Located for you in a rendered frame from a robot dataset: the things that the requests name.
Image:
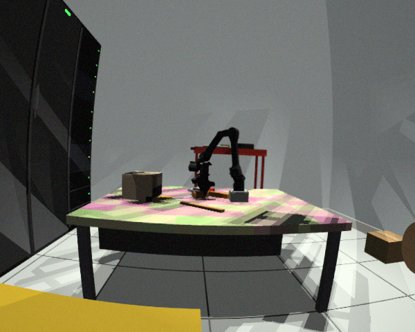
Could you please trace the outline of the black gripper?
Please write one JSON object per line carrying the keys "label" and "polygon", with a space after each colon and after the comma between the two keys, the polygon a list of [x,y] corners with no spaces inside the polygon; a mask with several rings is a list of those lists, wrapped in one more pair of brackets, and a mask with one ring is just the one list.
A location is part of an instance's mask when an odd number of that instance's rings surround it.
{"label": "black gripper", "polygon": [[200,191],[203,191],[203,195],[206,196],[210,187],[214,187],[215,183],[208,180],[208,176],[210,175],[209,172],[200,172],[199,175],[201,174],[203,176],[204,181],[197,183],[197,186],[199,187]]}

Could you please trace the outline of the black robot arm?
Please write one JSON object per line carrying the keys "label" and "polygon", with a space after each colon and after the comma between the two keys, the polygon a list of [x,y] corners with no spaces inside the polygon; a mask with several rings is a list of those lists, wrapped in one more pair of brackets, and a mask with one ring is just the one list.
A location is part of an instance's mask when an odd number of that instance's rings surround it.
{"label": "black robot arm", "polygon": [[[230,167],[230,175],[234,179],[234,192],[244,192],[244,180],[245,177],[242,174],[241,167],[239,164],[239,148],[238,148],[238,139],[239,131],[235,128],[229,128],[228,130],[218,131],[212,142],[209,144],[207,149],[205,149],[200,155],[196,162],[190,161],[188,169],[190,172],[209,172],[209,165],[212,165],[210,162],[204,163],[210,160],[212,152],[216,146],[221,141],[222,137],[229,136],[231,142],[232,150],[232,167]],[[203,163],[203,164],[200,164]],[[197,184],[203,182],[202,174],[192,178],[192,183]]]}

